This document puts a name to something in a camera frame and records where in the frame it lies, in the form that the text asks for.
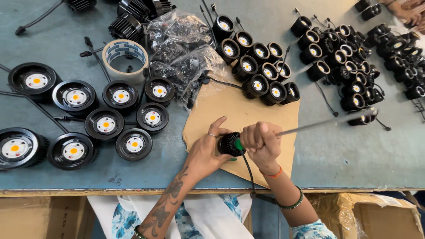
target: red thread bracelet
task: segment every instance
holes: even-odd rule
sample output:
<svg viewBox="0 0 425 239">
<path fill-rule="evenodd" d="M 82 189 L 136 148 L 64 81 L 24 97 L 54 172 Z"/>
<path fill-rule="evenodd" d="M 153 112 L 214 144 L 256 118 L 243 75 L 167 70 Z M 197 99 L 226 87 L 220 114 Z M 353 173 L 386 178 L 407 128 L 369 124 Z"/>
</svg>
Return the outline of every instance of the red thread bracelet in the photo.
<svg viewBox="0 0 425 239">
<path fill-rule="evenodd" d="M 275 178 L 277 178 L 281 173 L 282 173 L 282 167 L 279 165 L 279 167 L 280 167 L 280 170 L 279 170 L 279 173 L 277 173 L 277 174 L 275 174 L 275 175 L 267 175 L 267 174 L 263 174 L 261 171 L 260 171 L 260 173 L 262 174 L 262 175 L 264 175 L 264 176 L 269 176 L 269 177 L 272 177 L 273 179 L 275 179 Z"/>
</svg>

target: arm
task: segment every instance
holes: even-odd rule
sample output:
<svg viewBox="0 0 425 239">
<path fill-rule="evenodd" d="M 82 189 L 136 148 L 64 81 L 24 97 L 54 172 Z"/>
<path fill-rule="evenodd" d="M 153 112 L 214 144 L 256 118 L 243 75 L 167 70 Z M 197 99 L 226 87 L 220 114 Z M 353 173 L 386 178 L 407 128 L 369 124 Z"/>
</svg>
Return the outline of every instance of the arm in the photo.
<svg viewBox="0 0 425 239">
<path fill-rule="evenodd" d="M 387 6 L 388 10 L 390 10 L 397 18 L 405 19 L 407 23 L 411 23 L 412 26 L 419 23 L 422 18 L 420 13 L 417 13 L 412 10 L 404 10 L 400 3 L 394 0 L 380 0 L 382 4 Z"/>
<path fill-rule="evenodd" d="M 276 138 L 275 134 L 281 131 L 282 128 L 277 125 L 258 122 L 256 125 L 245 127 L 241 133 L 242 146 L 247 150 L 249 158 L 265 175 L 276 175 L 280 171 L 276 158 L 281 153 L 281 137 Z M 284 172 L 275 179 L 269 176 L 264 178 L 280 205 L 292 206 L 300 199 L 299 189 Z M 318 220 L 317 213 L 306 199 L 294 209 L 281 211 L 291 227 Z"/>
<path fill-rule="evenodd" d="M 228 129 L 219 128 L 226 119 L 221 117 L 212 123 L 208 133 L 216 136 L 231 133 Z M 164 238 L 171 220 L 189 191 L 196 183 L 233 158 L 228 154 L 215 156 L 215 147 L 215 137 L 209 134 L 194 142 L 183 168 L 139 226 L 139 233 L 146 239 Z"/>
</svg>

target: masking tape roll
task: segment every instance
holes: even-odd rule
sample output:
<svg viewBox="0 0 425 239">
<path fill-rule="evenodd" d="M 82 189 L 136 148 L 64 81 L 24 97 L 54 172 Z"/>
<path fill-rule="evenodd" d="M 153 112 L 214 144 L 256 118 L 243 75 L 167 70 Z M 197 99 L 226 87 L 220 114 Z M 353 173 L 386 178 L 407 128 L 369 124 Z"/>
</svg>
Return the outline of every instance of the masking tape roll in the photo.
<svg viewBox="0 0 425 239">
<path fill-rule="evenodd" d="M 121 72 L 112 68 L 110 63 L 119 56 L 132 55 L 138 58 L 143 67 L 135 72 Z M 114 40 L 108 43 L 102 51 L 103 63 L 109 76 L 116 80 L 125 80 L 133 85 L 140 84 L 144 81 L 143 69 L 148 67 L 149 59 L 145 49 L 134 41 L 130 40 Z"/>
</svg>

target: workbench surface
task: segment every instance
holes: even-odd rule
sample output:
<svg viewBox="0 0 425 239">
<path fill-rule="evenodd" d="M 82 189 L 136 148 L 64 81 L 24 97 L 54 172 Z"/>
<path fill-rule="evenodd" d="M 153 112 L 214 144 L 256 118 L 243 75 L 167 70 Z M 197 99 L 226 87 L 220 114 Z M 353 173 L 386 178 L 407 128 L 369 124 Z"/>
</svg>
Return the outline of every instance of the workbench surface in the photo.
<svg viewBox="0 0 425 239">
<path fill-rule="evenodd" d="M 0 63 L 10 69 L 26 62 L 40 62 L 52 67 L 62 80 L 79 79 L 90 83 L 96 90 L 101 105 L 105 105 L 101 93 L 107 81 L 94 57 L 80 58 L 79 53 L 88 50 L 84 36 L 89 36 L 94 49 L 110 42 L 109 24 L 116 17 L 116 3 L 98 0 L 94 10 L 85 13 L 70 11 L 65 5 L 58 7 L 40 23 L 29 28 L 20 37 L 14 31 L 52 6 L 56 0 L 15 0 L 0 3 Z M 267 44 L 275 41 L 284 49 L 292 45 L 287 62 L 292 69 L 290 81 L 301 92 L 299 126 L 332 118 L 316 86 L 307 78 L 305 66 L 299 60 L 297 38 L 289 28 L 298 14 L 313 17 L 316 14 L 324 22 L 330 17 L 337 26 L 352 25 L 356 31 L 366 34 L 374 26 L 386 22 L 393 24 L 389 12 L 382 13 L 364 22 L 354 9 L 356 0 L 215 0 L 217 12 L 233 19 L 238 16 L 242 25 L 256 42 Z M 199 16 L 200 0 L 173 0 L 178 8 Z M 320 26 L 313 21 L 313 26 Z M 378 122 L 369 126 L 350 127 L 347 124 L 328 125 L 301 132 L 295 142 L 292 180 L 302 188 L 425 188 L 424 164 L 425 126 L 412 102 L 406 100 L 402 85 L 395 82 L 392 73 L 385 70 L 383 60 L 374 52 L 368 60 L 381 71 L 375 81 L 385 91 L 385 101 L 376 104 L 380 109 L 379 119 L 392 127 L 385 131 Z M 0 90 L 10 91 L 7 72 L 0 70 Z M 334 110 L 345 114 L 340 107 L 336 86 L 324 86 Z M 67 115 L 53 105 L 44 106 L 52 115 Z M 103 143 L 97 160 L 77 171 L 61 171 L 48 162 L 32 168 L 0 173 L 1 189 L 89 189 L 102 194 L 110 189 L 164 189 L 183 165 L 187 153 L 182 140 L 182 130 L 187 112 L 172 102 L 167 108 L 170 123 L 160 134 L 154 135 L 153 149 L 149 156 L 139 162 L 121 159 L 115 143 Z M 33 107 L 26 99 L 0 95 L 0 128 L 24 127 L 52 140 L 63 132 Z M 135 115 L 126 117 L 135 121 Z M 63 122 L 69 131 L 85 133 L 82 122 Z M 228 172 L 218 170 L 202 180 L 196 188 L 245 189 L 250 182 Z M 4 191 L 11 195 L 13 191 Z"/>
</svg>

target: clear plastic bag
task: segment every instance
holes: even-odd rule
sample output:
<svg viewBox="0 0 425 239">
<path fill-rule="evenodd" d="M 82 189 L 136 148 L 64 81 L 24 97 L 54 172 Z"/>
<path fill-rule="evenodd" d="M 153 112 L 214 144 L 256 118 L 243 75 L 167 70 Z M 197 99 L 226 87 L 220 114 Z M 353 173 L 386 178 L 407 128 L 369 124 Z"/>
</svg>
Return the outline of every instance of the clear plastic bag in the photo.
<svg viewBox="0 0 425 239">
<path fill-rule="evenodd" d="M 232 78 L 228 66 L 213 48 L 207 25 L 197 16 L 174 9 L 151 21 L 148 32 L 152 75 L 174 84 L 175 99 L 187 112 L 190 113 L 198 95 L 198 79 L 206 70 Z"/>
</svg>

